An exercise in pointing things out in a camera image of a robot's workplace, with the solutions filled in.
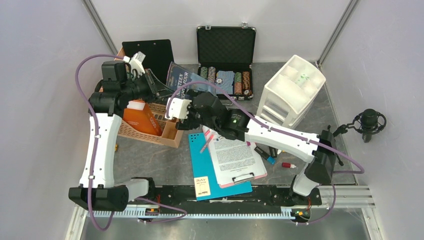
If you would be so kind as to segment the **white drawer organizer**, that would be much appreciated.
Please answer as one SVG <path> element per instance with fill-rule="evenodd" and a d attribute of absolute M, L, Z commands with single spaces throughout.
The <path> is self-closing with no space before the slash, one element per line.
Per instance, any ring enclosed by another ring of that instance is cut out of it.
<path fill-rule="evenodd" d="M 258 117 L 295 129 L 326 82 L 312 63 L 294 54 L 264 85 Z"/>

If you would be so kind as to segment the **orange Good Morning book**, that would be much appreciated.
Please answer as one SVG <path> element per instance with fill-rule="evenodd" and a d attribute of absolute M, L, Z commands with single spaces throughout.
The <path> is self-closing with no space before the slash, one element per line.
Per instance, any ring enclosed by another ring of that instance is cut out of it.
<path fill-rule="evenodd" d="M 163 131 L 149 105 L 142 100 L 131 100 L 123 113 L 123 121 L 140 133 L 161 136 Z"/>

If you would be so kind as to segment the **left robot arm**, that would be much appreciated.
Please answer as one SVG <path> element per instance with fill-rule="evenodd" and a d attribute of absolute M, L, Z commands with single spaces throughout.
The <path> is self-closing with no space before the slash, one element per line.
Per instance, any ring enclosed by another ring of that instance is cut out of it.
<path fill-rule="evenodd" d="M 151 103 L 170 97 L 172 91 L 140 60 L 105 61 L 101 72 L 100 89 L 87 98 L 90 136 L 85 169 L 68 198 L 85 210 L 122 212 L 137 197 L 145 204 L 157 198 L 157 190 L 145 178 L 115 184 L 115 145 L 124 110 L 131 101 Z"/>

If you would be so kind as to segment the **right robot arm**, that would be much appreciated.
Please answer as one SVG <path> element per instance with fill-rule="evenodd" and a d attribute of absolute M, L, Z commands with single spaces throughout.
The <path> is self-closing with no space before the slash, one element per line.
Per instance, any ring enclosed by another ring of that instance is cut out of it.
<path fill-rule="evenodd" d="M 200 92 L 192 99 L 170 98 L 167 115 L 181 120 L 183 130 L 202 125 L 228 140 L 266 145 L 304 161 L 303 170 L 288 191 L 295 204 L 306 201 L 317 186 L 332 183 L 337 157 L 335 140 L 328 130 L 315 134 L 286 128 L 253 116 L 240 106 L 228 108 L 210 92 Z"/>

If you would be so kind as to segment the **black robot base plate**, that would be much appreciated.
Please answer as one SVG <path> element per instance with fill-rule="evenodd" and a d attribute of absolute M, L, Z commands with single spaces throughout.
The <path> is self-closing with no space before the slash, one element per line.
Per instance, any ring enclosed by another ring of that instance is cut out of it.
<path fill-rule="evenodd" d="M 196 200 L 195 187 L 193 185 L 151 186 L 145 197 L 150 200 L 159 200 L 160 203 L 166 205 Z M 253 185 L 251 192 L 226 194 L 210 199 L 210 201 L 215 200 L 266 202 L 267 204 L 276 204 L 283 207 L 320 206 L 323 203 L 318 188 L 314 188 L 309 196 L 301 196 L 293 193 L 290 187 L 283 185 Z"/>

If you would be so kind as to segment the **peach plastic file organizer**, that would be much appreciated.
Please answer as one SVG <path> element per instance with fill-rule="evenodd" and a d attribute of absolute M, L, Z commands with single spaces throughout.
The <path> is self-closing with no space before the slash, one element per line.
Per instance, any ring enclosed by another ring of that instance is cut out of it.
<path fill-rule="evenodd" d="M 184 131 L 176 128 L 175 120 L 165 118 L 165 105 L 133 100 L 129 106 L 118 130 L 120 137 L 179 147 Z"/>

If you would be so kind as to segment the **Nineteen Eighty-Four dark book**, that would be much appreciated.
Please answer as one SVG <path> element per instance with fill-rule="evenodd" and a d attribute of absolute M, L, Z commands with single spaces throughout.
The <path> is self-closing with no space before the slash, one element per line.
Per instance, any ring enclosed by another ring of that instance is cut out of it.
<path fill-rule="evenodd" d="M 209 81 L 206 78 L 203 78 L 200 75 L 190 70 L 187 70 L 181 65 L 176 64 L 175 62 L 172 61 L 168 68 L 166 86 L 175 92 L 182 85 L 185 85 L 191 82 L 202 82 L 202 83 L 191 84 L 182 88 L 181 91 L 179 91 L 176 94 L 176 98 L 191 100 L 192 96 L 187 94 L 187 90 L 190 90 L 190 89 L 197 90 L 200 92 L 210 92 L 213 96 L 217 95 L 216 89 L 214 87 L 208 84 L 205 84 L 206 82 L 209 83 Z"/>

